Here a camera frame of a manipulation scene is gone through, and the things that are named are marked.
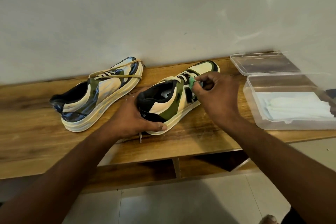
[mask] shoe sole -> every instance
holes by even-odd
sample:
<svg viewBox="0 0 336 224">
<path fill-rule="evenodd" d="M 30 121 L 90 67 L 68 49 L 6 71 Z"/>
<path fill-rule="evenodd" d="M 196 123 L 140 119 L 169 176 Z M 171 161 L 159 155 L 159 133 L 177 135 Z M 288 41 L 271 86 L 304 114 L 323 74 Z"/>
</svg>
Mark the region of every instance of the shoe sole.
<svg viewBox="0 0 336 224">
<path fill-rule="evenodd" d="M 136 75 L 142 75 L 143 71 L 143 65 L 141 62 L 139 62 L 139 68 Z M 140 81 L 139 78 L 131 78 L 128 83 L 125 84 L 125 86 L 121 87 L 114 93 L 112 93 L 110 96 L 108 96 L 106 99 L 101 101 L 99 105 L 97 105 L 92 112 L 87 115 L 84 119 L 76 121 L 76 122 L 68 122 L 63 119 L 61 119 L 63 125 L 65 128 L 71 132 L 82 132 L 84 130 L 87 130 L 92 125 L 94 125 L 99 118 L 103 115 L 103 113 L 113 104 L 116 102 L 119 98 L 129 93 L 131 90 L 135 88 L 135 86 Z"/>
<path fill-rule="evenodd" d="M 190 106 L 188 106 L 187 108 L 183 109 L 181 112 L 175 114 L 170 120 L 164 122 L 164 124 L 166 124 L 167 126 L 166 130 L 158 131 L 158 132 L 154 132 L 154 131 L 146 131 L 146 132 L 153 136 L 158 136 L 158 135 L 162 135 L 166 133 L 168 130 L 174 127 L 188 112 L 190 112 L 192 109 L 199 106 L 200 104 L 201 103 L 199 101 L 196 101 L 192 103 Z"/>
</svg>

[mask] sneaker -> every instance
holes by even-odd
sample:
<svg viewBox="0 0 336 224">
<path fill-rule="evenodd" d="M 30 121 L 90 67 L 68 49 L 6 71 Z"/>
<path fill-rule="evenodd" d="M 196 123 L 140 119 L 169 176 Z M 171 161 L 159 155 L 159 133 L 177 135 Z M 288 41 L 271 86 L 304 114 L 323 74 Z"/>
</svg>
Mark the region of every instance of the sneaker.
<svg viewBox="0 0 336 224">
<path fill-rule="evenodd" d="M 152 132 L 160 135 L 170 130 L 200 102 L 189 88 L 189 78 L 210 72 L 220 72 L 219 66 L 213 61 L 200 62 L 177 76 L 167 77 L 137 97 L 137 107 L 141 116 L 149 121 L 160 121 L 166 124 L 167 130 Z"/>
<path fill-rule="evenodd" d="M 128 57 L 110 69 L 90 74 L 86 82 L 64 94 L 54 95 L 49 102 L 61 114 L 66 129 L 82 132 L 138 84 L 142 71 L 141 61 Z"/>
</svg>

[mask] person's left arm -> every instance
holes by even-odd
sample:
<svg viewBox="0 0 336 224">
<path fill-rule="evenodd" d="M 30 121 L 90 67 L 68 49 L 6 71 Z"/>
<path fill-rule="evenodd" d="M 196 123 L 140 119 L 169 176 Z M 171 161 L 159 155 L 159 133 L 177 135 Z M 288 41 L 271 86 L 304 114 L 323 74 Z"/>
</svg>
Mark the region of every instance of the person's left arm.
<svg viewBox="0 0 336 224">
<path fill-rule="evenodd" d="M 79 143 L 35 183 L 0 208 L 0 223 L 62 223 L 73 202 L 107 151 L 122 138 L 141 131 L 161 131 L 161 122 L 143 119 L 137 94 L 125 100 L 112 118 Z"/>
</svg>

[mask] person's right arm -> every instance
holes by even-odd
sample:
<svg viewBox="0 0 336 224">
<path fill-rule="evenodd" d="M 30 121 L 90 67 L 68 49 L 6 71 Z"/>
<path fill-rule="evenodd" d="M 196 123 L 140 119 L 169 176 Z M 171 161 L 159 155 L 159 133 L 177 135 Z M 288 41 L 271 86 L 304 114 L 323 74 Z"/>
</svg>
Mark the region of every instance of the person's right arm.
<svg viewBox="0 0 336 224">
<path fill-rule="evenodd" d="M 229 75 L 202 74 L 192 88 L 213 122 L 239 143 L 306 223 L 336 223 L 336 172 L 251 124 L 239 114 L 239 84 Z"/>
</svg>

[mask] plastic lid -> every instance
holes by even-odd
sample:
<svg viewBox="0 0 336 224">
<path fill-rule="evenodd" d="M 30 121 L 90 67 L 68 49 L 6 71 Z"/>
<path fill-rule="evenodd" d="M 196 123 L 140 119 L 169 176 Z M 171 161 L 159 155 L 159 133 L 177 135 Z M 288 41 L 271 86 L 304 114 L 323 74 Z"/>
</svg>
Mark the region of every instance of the plastic lid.
<svg viewBox="0 0 336 224">
<path fill-rule="evenodd" d="M 230 60 L 242 75 L 301 72 L 283 53 L 233 54 Z"/>
</svg>

